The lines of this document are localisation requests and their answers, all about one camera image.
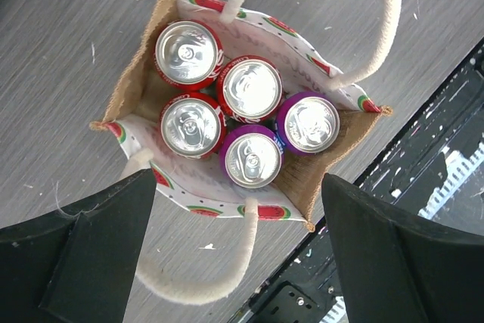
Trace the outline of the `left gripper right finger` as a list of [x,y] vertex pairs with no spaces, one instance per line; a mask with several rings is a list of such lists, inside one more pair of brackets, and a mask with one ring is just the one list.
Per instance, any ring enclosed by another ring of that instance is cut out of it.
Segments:
[[324,217],[350,322],[481,322],[483,238],[411,214],[337,175]]

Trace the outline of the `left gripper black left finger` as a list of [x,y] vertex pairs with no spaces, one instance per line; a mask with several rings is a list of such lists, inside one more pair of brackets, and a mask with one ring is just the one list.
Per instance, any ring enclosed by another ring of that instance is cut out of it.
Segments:
[[1,229],[3,322],[121,322],[154,203],[143,169]]

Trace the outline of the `brown canvas bag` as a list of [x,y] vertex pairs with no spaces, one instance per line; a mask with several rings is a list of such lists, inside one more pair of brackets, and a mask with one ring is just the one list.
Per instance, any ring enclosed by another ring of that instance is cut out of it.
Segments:
[[[123,131],[119,144],[128,158],[124,175],[151,166],[162,178],[157,190],[185,210],[238,218],[244,207],[283,207],[287,219],[302,222],[313,231],[311,217],[324,174],[369,134],[379,118],[392,113],[390,107],[375,105],[359,83],[373,75],[389,54],[402,0],[383,0],[373,54],[365,65],[348,73],[326,62],[296,31],[267,14],[241,9],[229,19],[228,14],[240,9],[243,1],[228,0],[216,10],[217,0],[201,0],[200,4],[196,0],[157,0],[140,48],[120,76],[104,118],[90,126],[106,130],[111,123],[119,124]],[[325,92],[343,118],[334,144],[319,156],[291,154],[281,174],[260,192],[243,192],[227,182],[216,171],[213,157],[190,161],[169,151],[154,134],[154,120],[175,89],[157,77],[152,49],[158,31],[189,16],[207,21],[222,34],[229,58],[252,51],[273,61],[291,90]]]

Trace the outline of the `purple soda can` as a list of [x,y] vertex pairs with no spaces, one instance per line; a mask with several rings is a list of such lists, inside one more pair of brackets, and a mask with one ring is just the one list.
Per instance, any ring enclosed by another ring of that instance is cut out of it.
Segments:
[[242,188],[263,188],[281,171],[284,149],[276,134],[258,124],[238,126],[225,137],[219,152],[223,173]]
[[335,106],[317,92],[298,92],[287,98],[275,117],[275,133],[289,151],[318,154],[328,149],[340,131]]

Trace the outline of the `red cola can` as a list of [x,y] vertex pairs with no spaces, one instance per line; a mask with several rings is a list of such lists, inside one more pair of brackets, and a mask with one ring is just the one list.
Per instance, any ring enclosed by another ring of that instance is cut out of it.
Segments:
[[153,54],[161,78],[185,91],[212,85],[224,61],[220,38],[199,20],[177,20],[164,26],[156,37]]
[[218,152],[227,132],[218,101],[202,92],[171,98],[160,113],[159,129],[167,147],[188,159]]
[[240,123],[260,123],[279,108],[282,79],[275,65],[256,55],[229,61],[216,80],[222,112]]

